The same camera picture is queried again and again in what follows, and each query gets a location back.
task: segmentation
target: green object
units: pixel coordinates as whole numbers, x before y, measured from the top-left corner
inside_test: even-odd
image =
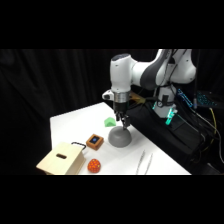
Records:
[[[114,118],[111,118],[111,117],[107,118],[107,119],[104,121],[104,124],[105,124],[105,127],[106,127],[106,128],[117,126],[116,121],[114,120]]]
[[[174,115],[175,115],[175,114],[174,114],[174,112],[173,112],[173,110],[172,110],[172,108],[171,108],[170,111],[169,111],[169,114],[168,114],[168,116],[167,116],[166,125],[170,125],[170,123],[171,123],[171,121],[172,121]]]
[[[155,104],[154,104],[154,106],[153,106],[153,108],[152,108],[152,109],[153,109],[153,110],[155,110],[155,107],[156,107],[156,102],[155,102]]]

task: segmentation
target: green light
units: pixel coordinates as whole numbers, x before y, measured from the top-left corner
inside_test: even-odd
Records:
[[[166,121],[166,125],[170,125],[171,121],[172,121],[172,118],[168,118]]]
[[[155,110],[155,107],[156,107],[156,102],[155,102],[155,104],[154,104],[154,106],[153,106],[153,108],[152,108],[152,109],[153,109],[153,110]]]
[[[167,116],[167,121],[166,121],[166,125],[170,125],[173,117],[175,116],[174,112],[173,112],[173,109],[171,108],[170,111],[169,111],[169,114]]]

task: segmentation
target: green cube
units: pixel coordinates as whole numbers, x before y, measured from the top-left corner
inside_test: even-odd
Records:
[[[105,127],[108,128],[108,127],[115,127],[117,124],[116,124],[116,121],[114,120],[114,118],[107,118],[105,121],[104,121],[104,124],[105,124]]]

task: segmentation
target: wooden box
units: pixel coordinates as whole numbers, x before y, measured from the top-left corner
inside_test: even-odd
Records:
[[[38,165],[47,175],[77,175],[85,163],[81,146],[60,143]]]

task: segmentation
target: wooden block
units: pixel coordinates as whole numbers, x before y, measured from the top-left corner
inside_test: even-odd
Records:
[[[47,175],[77,175],[85,163],[81,146],[60,143],[38,165]]]
[[[98,150],[103,142],[104,139],[102,137],[98,135],[92,135],[86,142],[86,145],[94,150]]]

